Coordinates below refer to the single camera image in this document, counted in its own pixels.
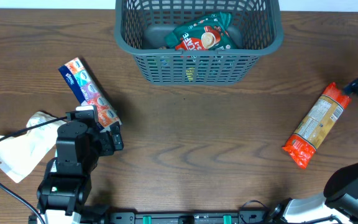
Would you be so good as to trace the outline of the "colourful tissue pack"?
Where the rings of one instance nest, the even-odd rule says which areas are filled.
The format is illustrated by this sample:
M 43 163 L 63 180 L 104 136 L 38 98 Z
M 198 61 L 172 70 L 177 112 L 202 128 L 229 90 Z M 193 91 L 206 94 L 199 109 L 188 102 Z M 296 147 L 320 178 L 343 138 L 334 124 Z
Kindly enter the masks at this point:
M 96 107 L 100 130 L 109 131 L 113 124 L 122 125 L 116 110 L 78 57 L 62 65 L 58 71 L 81 106 L 91 105 Z

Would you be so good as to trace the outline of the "orange pasta packet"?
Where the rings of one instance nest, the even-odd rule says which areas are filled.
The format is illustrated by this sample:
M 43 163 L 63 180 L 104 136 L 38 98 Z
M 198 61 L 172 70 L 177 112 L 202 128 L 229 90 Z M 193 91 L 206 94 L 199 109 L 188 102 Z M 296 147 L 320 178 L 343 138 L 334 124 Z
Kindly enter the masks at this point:
M 307 167 L 350 102 L 350 97 L 343 94 L 336 83 L 332 82 L 325 88 L 282 147 L 298 167 Z

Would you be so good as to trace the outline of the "green Nescafe coffee bag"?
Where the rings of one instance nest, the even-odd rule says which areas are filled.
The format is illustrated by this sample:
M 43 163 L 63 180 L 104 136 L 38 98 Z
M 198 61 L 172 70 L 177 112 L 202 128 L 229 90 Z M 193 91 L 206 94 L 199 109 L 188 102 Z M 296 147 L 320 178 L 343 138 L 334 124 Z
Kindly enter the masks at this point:
M 167 47 L 175 50 L 215 51 L 236 49 L 227 28 L 232 14 L 215 12 L 178 26 L 164 37 Z

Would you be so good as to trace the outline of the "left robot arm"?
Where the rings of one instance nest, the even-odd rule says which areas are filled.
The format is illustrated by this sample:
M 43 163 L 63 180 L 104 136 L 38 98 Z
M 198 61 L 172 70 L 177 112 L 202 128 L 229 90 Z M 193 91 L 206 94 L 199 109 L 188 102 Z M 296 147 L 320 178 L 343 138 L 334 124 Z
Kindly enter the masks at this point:
M 46 168 L 37 189 L 39 217 L 29 223 L 109 223 L 107 205 L 87 206 L 91 173 L 98 159 L 124 148 L 119 122 L 102 131 L 95 106 L 79 106 L 67 113 L 57 129 L 57 156 Z

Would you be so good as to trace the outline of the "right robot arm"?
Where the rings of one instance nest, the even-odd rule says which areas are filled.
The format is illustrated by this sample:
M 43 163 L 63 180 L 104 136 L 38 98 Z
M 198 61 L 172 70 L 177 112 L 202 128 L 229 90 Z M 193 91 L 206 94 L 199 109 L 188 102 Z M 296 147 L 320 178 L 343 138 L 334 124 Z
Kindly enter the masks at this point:
M 343 90 L 329 84 L 302 120 L 283 149 L 306 167 L 334 123 L 358 96 L 358 78 Z M 358 223 L 358 163 L 337 170 L 322 193 L 304 199 L 287 199 L 265 216 L 275 223 Z

